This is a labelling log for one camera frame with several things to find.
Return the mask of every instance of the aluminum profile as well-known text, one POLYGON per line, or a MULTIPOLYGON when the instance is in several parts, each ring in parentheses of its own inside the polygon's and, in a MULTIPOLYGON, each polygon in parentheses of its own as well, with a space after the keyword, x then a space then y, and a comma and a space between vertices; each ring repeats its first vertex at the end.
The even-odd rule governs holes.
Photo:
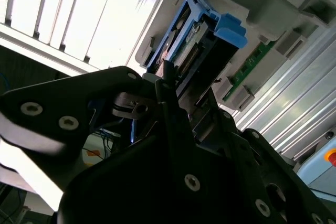
POLYGON ((319 27, 243 112, 232 112, 237 127, 258 130, 288 158, 332 128, 336 124, 335 39, 335 24, 319 27))

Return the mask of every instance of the ribbed metal panel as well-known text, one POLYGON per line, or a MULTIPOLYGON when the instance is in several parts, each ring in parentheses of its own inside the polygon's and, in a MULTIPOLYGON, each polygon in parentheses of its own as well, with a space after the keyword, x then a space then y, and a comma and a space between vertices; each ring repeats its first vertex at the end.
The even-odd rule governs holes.
POLYGON ((336 124, 335 39, 335 25, 318 28, 246 110, 233 112, 238 128, 258 130, 289 158, 332 128, 336 124))
MULTIPOLYGON (((1 0, 0 45, 19 53, 25 51, 28 57, 69 75, 127 65, 161 3, 162 0, 1 0), (64 61, 73 62, 73 67, 65 67, 64 61)), ((131 67, 145 72, 139 65, 131 67)))

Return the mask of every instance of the screw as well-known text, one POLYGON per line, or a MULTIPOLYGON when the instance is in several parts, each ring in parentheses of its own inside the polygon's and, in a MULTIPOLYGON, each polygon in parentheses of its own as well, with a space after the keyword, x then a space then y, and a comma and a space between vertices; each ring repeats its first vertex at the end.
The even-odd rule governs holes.
POLYGON ((229 118, 229 119, 231 118, 230 114, 227 113, 226 111, 224 111, 223 114, 224 114, 224 116, 225 116, 226 118, 229 118))
POLYGON ((312 213, 311 216, 316 224, 323 224, 323 221, 317 214, 312 213))
POLYGON ((73 131, 78 128, 79 122, 73 116, 65 115, 58 120, 58 125, 66 131, 73 131))
POLYGON ((269 210, 268 205, 263 202, 261 199, 257 199, 255 202, 259 212, 265 217, 270 217, 271 216, 271 210, 269 210))
POLYGON ((200 181, 192 174, 185 175, 184 182, 192 191, 198 191, 201 188, 200 181))
POLYGON ((328 132, 324 135, 324 137, 325 137, 327 140, 331 139, 333 136, 334 136, 334 133, 333 133, 332 131, 328 131, 328 132))
POLYGON ((136 79, 136 75, 133 74, 133 73, 128 73, 128 76, 131 77, 131 78, 134 79, 134 80, 136 79))
POLYGON ((255 138, 259 138, 259 134, 255 131, 252 132, 252 135, 255 137, 255 138))
POLYGON ((40 115, 43 111, 42 106, 36 102, 26 102, 21 105, 20 109, 22 113, 30 116, 40 115))

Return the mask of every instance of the emergency stop button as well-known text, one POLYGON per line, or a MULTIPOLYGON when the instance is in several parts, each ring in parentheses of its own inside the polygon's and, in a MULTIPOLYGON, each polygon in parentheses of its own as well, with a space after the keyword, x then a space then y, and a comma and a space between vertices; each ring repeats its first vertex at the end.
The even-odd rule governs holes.
POLYGON ((328 151, 324 155, 324 159, 326 161, 330 162, 332 166, 336 167, 336 149, 332 149, 332 150, 328 151))

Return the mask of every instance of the green circuit board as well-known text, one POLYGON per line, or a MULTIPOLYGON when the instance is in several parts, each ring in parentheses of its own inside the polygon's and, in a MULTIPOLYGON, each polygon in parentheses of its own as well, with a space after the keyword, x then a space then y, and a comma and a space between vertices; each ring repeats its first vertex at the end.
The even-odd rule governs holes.
POLYGON ((268 45, 260 43, 256 49, 249 55, 244 64, 239 70, 230 78, 233 87, 223 97, 223 101, 227 101, 231 94, 238 88, 238 86, 245 80, 249 73, 258 65, 262 58, 268 53, 268 51, 274 46, 275 41, 271 41, 268 45))

